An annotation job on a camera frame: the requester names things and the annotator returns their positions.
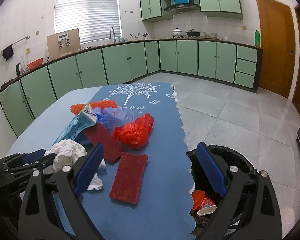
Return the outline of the white window blind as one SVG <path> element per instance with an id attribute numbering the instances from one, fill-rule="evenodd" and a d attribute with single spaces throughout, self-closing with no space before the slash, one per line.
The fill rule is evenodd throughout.
<path id="1" fill-rule="evenodd" d="M 119 0 L 55 0 L 55 32 L 78 29 L 81 43 L 121 36 Z"/>

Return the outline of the black wok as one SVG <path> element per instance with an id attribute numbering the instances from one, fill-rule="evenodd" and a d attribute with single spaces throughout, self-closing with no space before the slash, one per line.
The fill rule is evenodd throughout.
<path id="1" fill-rule="evenodd" d="M 199 38 L 200 37 L 200 32 L 195 31 L 193 29 L 187 31 L 186 33 L 187 33 L 188 38 Z"/>

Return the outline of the green lower kitchen cabinets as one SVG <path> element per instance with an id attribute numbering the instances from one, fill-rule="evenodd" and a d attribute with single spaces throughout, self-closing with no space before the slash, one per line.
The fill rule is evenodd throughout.
<path id="1" fill-rule="evenodd" d="M 0 105 L 12 131 L 23 131 L 55 101 L 81 88 L 119 85 L 157 72 L 215 80 L 257 91 L 263 51 L 226 41 L 153 40 L 87 49 L 42 64 L 4 84 Z"/>

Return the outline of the white paper cup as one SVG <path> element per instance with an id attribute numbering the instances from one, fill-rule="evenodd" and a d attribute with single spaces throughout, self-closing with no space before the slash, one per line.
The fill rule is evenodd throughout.
<path id="1" fill-rule="evenodd" d="M 197 215 L 198 216 L 210 215 L 210 214 L 214 213 L 216 209 L 217 209 L 217 206 L 206 204 L 197 212 Z"/>

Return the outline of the blue tree-print table mat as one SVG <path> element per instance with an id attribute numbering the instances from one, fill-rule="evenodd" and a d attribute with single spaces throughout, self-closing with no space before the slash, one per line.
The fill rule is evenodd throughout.
<path id="1" fill-rule="evenodd" d="M 117 164 L 108 164 L 98 173 L 103 189 L 83 194 L 85 210 L 105 239 L 193 239 L 191 162 L 186 155 L 183 123 L 172 86 L 155 83 L 149 96 L 128 97 L 114 91 L 114 86 L 74 90 L 52 105 L 49 116 L 54 137 L 73 119 L 70 106 L 90 100 L 114 99 L 120 107 L 131 109 L 137 116 L 148 113 L 154 119 L 147 144 L 132 153 L 135 157 L 143 154 L 148 157 L 138 203 L 110 198 Z"/>

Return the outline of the red plastic bag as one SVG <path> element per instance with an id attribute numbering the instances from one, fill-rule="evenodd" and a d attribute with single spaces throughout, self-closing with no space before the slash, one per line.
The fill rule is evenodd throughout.
<path id="1" fill-rule="evenodd" d="M 122 127 L 115 127 L 113 137 L 132 150 L 138 150 L 147 144 L 153 124 L 154 118 L 146 113 L 134 122 L 127 123 Z"/>

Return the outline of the blue paper carton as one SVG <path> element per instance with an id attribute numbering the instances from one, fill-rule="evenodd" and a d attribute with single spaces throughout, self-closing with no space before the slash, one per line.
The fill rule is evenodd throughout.
<path id="1" fill-rule="evenodd" d="M 95 126 L 97 123 L 97 116 L 94 113 L 90 103 L 86 103 L 83 109 L 70 121 L 66 128 L 62 131 L 59 137 L 55 140 L 58 143 L 62 140 L 75 141 L 78 135 L 86 128 Z"/>

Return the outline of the brown cardboard box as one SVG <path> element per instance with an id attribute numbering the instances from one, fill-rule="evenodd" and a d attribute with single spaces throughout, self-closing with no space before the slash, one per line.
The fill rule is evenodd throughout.
<path id="1" fill-rule="evenodd" d="M 71 29 L 46 37 L 50 60 L 72 54 L 81 49 L 79 29 Z"/>

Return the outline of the green bottle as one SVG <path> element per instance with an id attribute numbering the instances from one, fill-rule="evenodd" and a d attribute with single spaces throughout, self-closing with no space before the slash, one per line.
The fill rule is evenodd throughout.
<path id="1" fill-rule="evenodd" d="M 261 34 L 258 29 L 256 29 L 254 32 L 254 45 L 258 48 L 261 46 Z"/>

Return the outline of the chrome sink faucet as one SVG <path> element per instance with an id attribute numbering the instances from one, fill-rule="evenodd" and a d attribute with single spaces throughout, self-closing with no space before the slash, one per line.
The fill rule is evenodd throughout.
<path id="1" fill-rule="evenodd" d="M 115 30 L 113 27 L 110 27 L 109 39 L 113 40 L 114 44 L 116 43 Z"/>

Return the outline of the orange foam net roll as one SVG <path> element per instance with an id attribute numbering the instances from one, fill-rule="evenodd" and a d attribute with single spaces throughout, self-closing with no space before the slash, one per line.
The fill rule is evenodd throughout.
<path id="1" fill-rule="evenodd" d="M 110 108 L 118 108 L 116 102 L 114 100 L 105 100 L 105 101 L 95 101 L 90 102 L 89 105 L 92 109 L 95 109 L 96 107 L 100 107 L 101 110 L 104 108 L 110 107 Z M 70 111 L 74 113 L 75 115 L 78 115 L 80 111 L 84 108 L 85 103 L 83 104 L 75 104 L 70 107 Z"/>

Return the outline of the range hood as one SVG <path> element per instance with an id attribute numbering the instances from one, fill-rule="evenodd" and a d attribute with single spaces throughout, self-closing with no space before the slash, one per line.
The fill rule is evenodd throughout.
<path id="1" fill-rule="evenodd" d="M 172 14 L 196 10 L 200 10 L 200 6 L 191 3 L 174 4 L 164 9 L 164 11 L 170 12 Z"/>

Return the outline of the orange plastic basin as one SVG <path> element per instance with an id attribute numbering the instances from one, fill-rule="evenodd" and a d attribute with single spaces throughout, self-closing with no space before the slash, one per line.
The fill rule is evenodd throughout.
<path id="1" fill-rule="evenodd" d="M 32 62 L 30 62 L 28 65 L 27 65 L 27 68 L 29 70 L 34 70 L 38 67 L 40 67 L 41 65 L 43 64 L 43 58 L 39 58 L 37 60 L 34 60 Z"/>

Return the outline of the white tissue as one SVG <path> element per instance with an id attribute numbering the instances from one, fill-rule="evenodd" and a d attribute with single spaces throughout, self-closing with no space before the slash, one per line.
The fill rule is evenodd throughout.
<path id="1" fill-rule="evenodd" d="M 79 157 L 87 155 L 84 146 L 70 139 L 55 143 L 49 150 L 45 151 L 44 156 L 52 153 L 56 154 L 53 164 L 43 169 L 43 174 L 56 173 L 65 165 L 73 166 Z"/>

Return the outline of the steel kettle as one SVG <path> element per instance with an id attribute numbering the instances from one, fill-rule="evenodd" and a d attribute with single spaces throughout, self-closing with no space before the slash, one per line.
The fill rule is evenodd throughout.
<path id="1" fill-rule="evenodd" d="M 16 64 L 16 66 L 15 66 L 15 71 L 16 71 L 17 77 L 23 75 L 23 74 L 24 74 L 24 68 L 23 68 L 23 65 L 22 65 L 21 63 Z"/>

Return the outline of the wall towel bar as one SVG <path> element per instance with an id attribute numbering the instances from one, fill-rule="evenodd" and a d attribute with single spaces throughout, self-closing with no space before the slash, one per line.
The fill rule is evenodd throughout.
<path id="1" fill-rule="evenodd" d="M 15 44 L 17 44 L 17 43 L 19 43 L 19 42 L 21 42 L 21 41 L 23 41 L 23 40 L 29 40 L 29 39 L 30 39 L 30 35 L 27 35 L 27 36 L 25 36 L 25 37 L 23 37 L 23 38 L 21 38 L 21 39 L 15 41 L 15 42 L 12 43 L 11 45 L 13 46 L 13 45 L 15 45 Z"/>

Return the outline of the black trash bin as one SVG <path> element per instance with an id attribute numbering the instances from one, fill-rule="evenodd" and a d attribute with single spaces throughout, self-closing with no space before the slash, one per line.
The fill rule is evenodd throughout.
<path id="1" fill-rule="evenodd" d="M 247 173 L 254 170 L 253 164 L 236 150 L 219 145 L 209 145 L 209 149 L 213 154 L 222 157 L 229 166 L 235 165 L 241 171 Z M 188 151 L 186 155 L 189 157 L 192 163 L 191 175 L 194 180 L 194 189 L 204 191 L 216 205 L 219 204 L 219 202 L 222 200 L 222 197 L 218 193 L 214 192 L 207 176 L 202 170 L 202 167 L 197 159 L 196 150 Z M 240 221 L 246 200 L 247 193 L 243 192 L 238 207 L 236 209 L 235 215 L 232 218 L 229 226 L 233 226 Z M 191 211 L 190 215 L 194 218 L 196 222 L 196 227 L 193 230 L 192 234 L 194 236 L 198 236 L 210 220 L 211 215 L 198 216 L 197 211 Z"/>

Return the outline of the light blue table cover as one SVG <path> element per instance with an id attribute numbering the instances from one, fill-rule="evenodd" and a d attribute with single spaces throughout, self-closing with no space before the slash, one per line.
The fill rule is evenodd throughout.
<path id="1" fill-rule="evenodd" d="M 7 154 L 31 153 L 40 149 L 50 149 L 75 116 L 70 111 L 70 106 L 89 102 L 100 89 L 100 87 L 82 88 L 63 95 L 23 131 Z"/>

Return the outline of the dark hanging towel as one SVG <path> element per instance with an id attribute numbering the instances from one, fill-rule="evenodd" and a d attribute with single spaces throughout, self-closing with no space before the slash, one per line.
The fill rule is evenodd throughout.
<path id="1" fill-rule="evenodd" d="M 10 44 L 5 49 L 2 50 L 2 57 L 8 61 L 13 56 L 13 44 Z"/>

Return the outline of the white cooking pot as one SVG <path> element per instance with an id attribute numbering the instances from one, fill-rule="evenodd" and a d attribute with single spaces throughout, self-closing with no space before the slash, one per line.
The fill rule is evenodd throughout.
<path id="1" fill-rule="evenodd" d="M 174 30 L 172 30 L 172 36 L 173 38 L 183 38 L 183 31 L 175 28 Z"/>

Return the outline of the orange foam net sleeve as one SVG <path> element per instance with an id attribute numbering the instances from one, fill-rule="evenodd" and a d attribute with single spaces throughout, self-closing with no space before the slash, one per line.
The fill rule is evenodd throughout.
<path id="1" fill-rule="evenodd" d="M 199 211 L 205 205 L 215 205 L 215 203 L 206 195 L 205 191 L 194 190 L 191 193 L 193 199 L 193 211 Z"/>

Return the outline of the blue plastic bag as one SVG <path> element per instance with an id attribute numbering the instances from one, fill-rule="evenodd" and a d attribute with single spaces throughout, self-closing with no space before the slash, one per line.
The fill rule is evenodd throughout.
<path id="1" fill-rule="evenodd" d="M 113 132 L 115 127 L 122 127 L 136 120 L 134 112 L 126 108 L 106 107 L 101 109 L 101 107 L 95 107 L 94 113 L 97 116 L 97 121 L 110 133 Z"/>

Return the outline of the red scouring pad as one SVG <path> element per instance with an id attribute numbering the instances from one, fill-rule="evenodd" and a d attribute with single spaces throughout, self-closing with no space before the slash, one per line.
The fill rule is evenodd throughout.
<path id="1" fill-rule="evenodd" d="M 123 152 L 109 196 L 111 199 L 138 204 L 148 155 Z"/>
<path id="2" fill-rule="evenodd" d="M 84 135 L 95 145 L 100 143 L 104 148 L 104 159 L 109 163 L 114 163 L 120 159 L 124 148 L 120 142 L 114 139 L 111 133 L 99 122 L 95 126 L 86 128 Z"/>

